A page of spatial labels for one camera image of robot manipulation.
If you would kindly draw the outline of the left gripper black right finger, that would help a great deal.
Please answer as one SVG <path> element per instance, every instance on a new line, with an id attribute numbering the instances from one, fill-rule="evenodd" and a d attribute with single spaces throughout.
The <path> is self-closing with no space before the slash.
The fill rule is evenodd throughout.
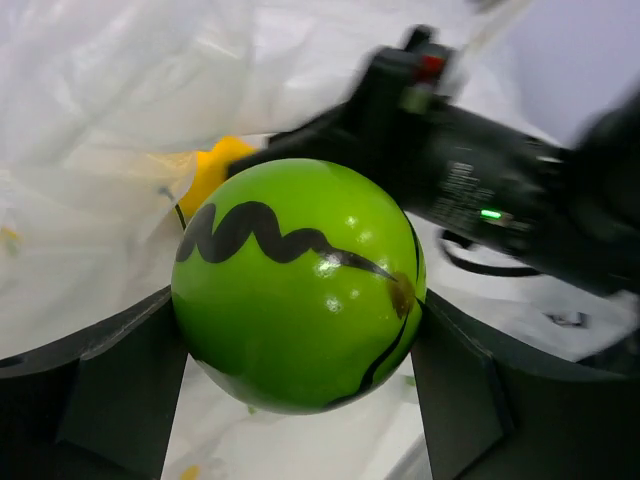
<path id="1" fill-rule="evenodd" d="M 433 292 L 412 358 L 434 478 L 638 478 L 638 378 L 532 348 Z"/>

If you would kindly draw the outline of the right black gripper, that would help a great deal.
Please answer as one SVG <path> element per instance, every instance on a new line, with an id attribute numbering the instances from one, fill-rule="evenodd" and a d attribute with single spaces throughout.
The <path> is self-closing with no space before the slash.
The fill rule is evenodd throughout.
<path id="1" fill-rule="evenodd" d="M 562 148 L 454 105 L 431 28 L 367 59 L 350 97 L 228 172 L 283 158 L 347 166 L 405 210 L 597 295 L 639 289 L 639 98 Z"/>

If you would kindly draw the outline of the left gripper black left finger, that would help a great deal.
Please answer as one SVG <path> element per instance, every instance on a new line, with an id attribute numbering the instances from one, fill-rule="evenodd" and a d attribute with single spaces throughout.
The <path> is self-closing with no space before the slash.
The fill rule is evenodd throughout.
<path id="1" fill-rule="evenodd" d="M 160 478 L 186 359 L 167 288 L 2 359 L 2 478 Z"/>

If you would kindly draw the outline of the green fake lime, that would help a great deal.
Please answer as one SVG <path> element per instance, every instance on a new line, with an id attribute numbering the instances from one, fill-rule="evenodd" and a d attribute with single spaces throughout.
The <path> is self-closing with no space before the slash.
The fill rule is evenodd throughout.
<path id="1" fill-rule="evenodd" d="M 224 182 L 189 222 L 171 280 L 195 362 L 251 406 L 311 414 L 374 391 L 416 337 L 420 240 L 372 181 L 318 160 Z"/>

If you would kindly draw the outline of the yellow fake lemon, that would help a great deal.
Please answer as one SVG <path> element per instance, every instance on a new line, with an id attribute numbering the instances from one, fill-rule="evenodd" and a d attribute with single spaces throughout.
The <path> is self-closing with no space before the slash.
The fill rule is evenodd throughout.
<path id="1" fill-rule="evenodd" d="M 238 137 L 226 136 L 212 150 L 198 151 L 193 182 L 178 202 L 184 216 L 191 218 L 200 205 L 226 180 L 228 167 L 255 150 L 255 147 Z"/>

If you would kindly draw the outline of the clear plastic bag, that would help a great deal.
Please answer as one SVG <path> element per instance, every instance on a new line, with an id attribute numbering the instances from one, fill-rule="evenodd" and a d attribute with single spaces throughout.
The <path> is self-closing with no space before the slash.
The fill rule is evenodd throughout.
<path id="1" fill-rule="evenodd" d="M 196 154 L 347 100 L 417 26 L 454 105 L 562 148 L 639 98 L 635 1 L 5 1 L 1 361 L 168 289 Z M 528 346 L 639 380 L 639 289 L 597 295 L 408 210 L 429 289 Z M 432 475 L 416 376 L 310 416 L 232 399 L 188 355 L 158 479 Z"/>

